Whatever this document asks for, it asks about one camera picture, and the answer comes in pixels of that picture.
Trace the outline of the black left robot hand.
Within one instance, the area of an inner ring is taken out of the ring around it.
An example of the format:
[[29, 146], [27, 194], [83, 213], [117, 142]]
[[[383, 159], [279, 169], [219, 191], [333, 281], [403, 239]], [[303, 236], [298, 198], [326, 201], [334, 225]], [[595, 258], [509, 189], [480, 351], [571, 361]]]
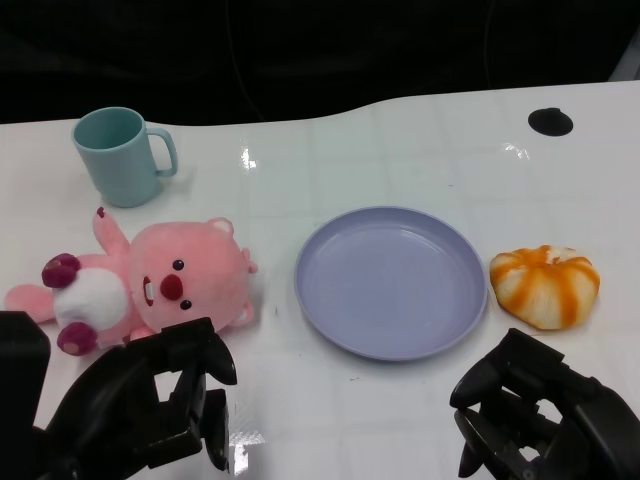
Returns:
[[229, 468], [228, 406], [233, 358], [209, 318], [117, 346], [65, 394], [45, 429], [34, 431], [34, 479], [128, 479], [201, 450]]

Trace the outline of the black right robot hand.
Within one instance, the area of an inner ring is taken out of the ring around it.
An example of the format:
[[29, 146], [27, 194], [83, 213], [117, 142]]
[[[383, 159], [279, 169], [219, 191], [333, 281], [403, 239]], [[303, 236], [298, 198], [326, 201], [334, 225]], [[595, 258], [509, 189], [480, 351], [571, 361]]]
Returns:
[[496, 479], [636, 479], [639, 419], [611, 388], [512, 328], [454, 388], [465, 439], [458, 475]]

